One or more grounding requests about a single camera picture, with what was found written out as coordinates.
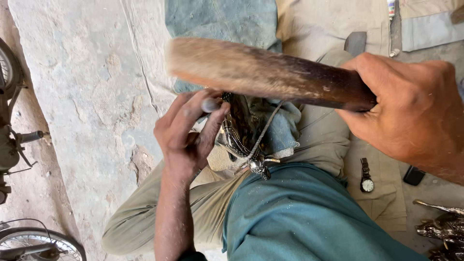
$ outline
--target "leg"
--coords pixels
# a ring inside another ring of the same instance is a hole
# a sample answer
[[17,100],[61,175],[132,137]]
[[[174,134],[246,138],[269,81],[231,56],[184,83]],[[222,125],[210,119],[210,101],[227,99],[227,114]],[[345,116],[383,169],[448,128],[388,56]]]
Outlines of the leg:
[[[105,227],[102,244],[110,254],[142,254],[153,251],[156,205],[161,186],[161,161],[119,207]],[[235,189],[247,176],[197,186],[190,190],[195,244],[222,246],[224,212]]]
[[[318,62],[340,66],[353,57],[346,51],[333,50]],[[297,125],[301,136],[300,147],[284,162],[307,162],[339,176],[343,169],[343,157],[349,148],[349,128],[331,108],[303,105],[301,120]]]

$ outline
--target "black phone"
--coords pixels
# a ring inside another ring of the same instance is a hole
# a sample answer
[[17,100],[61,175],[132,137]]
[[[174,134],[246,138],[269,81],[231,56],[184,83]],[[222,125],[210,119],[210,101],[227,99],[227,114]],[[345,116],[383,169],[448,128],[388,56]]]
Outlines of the black phone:
[[419,170],[414,166],[409,166],[403,181],[412,186],[417,186],[425,176],[425,171]]

